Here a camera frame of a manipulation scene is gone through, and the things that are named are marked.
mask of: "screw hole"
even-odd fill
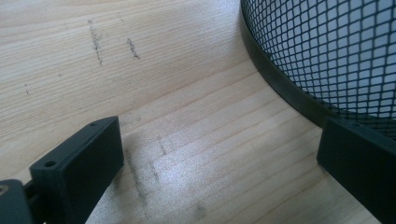
[[[7,185],[0,185],[0,195],[6,193],[8,190],[8,186]]]
[[[56,164],[55,161],[47,161],[47,162],[44,164],[44,166],[45,166],[45,167],[51,167],[51,166],[54,166],[55,164]]]

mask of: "black wire mesh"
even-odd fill
[[[396,140],[396,0],[242,0],[271,61],[336,115]]]

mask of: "black plastic bracket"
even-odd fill
[[[341,119],[323,127],[318,163],[382,223],[396,223],[396,142]]]
[[[85,223],[123,165],[117,117],[97,120],[30,167],[32,181],[0,181],[0,223]]]

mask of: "wooden table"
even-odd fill
[[[257,72],[236,0],[6,0],[0,52],[1,179],[120,116],[125,166],[88,223],[377,223]]]

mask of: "scratch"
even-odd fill
[[[140,59],[139,55],[137,55],[137,53],[136,53],[136,50],[134,50],[134,43],[132,42],[132,40],[130,38],[128,38],[128,41],[126,43],[129,45],[132,55],[134,55],[134,59],[135,58]]]
[[[156,180],[157,182],[160,182],[160,177],[158,176],[157,170],[155,169],[154,164],[153,164],[152,162],[149,164],[149,168],[151,169],[151,171],[152,171],[152,173],[153,173],[153,175],[154,175],[155,180]]]
[[[198,221],[199,219],[202,219],[204,217],[206,217],[206,208],[203,207],[201,203],[197,203],[195,205],[194,218],[196,219],[196,221]]]
[[[100,55],[100,50],[102,47],[99,43],[99,41],[102,39],[102,36],[97,34],[96,29],[93,27],[92,21],[88,21],[88,23],[90,24],[90,32],[91,32],[91,37],[92,37],[92,42],[93,42],[93,49],[96,52],[96,56],[98,58],[99,64],[102,66],[103,59]]]
[[[160,136],[157,136],[157,140],[158,143],[160,144],[161,152],[163,153],[163,155],[166,155],[165,146],[163,145],[163,139]]]
[[[123,22],[123,18],[122,18],[122,16],[121,16],[121,14],[119,13],[119,19],[120,19],[120,21],[122,21]]]
[[[131,152],[128,149],[125,150],[125,156],[126,156],[126,160],[128,162],[129,168],[130,168],[131,173],[132,173],[132,179],[133,179],[134,185],[136,187],[137,195],[140,198],[142,204],[144,206],[147,206],[147,204],[148,204],[147,196],[148,195],[147,195],[147,193],[146,193],[146,191],[145,191],[145,189],[143,187],[143,183],[139,179],[136,167],[135,167],[134,162],[132,160]]]
[[[29,93],[29,87],[27,86],[26,83],[25,83],[25,91],[26,91],[26,94],[27,94],[27,95],[30,95],[30,93]]]

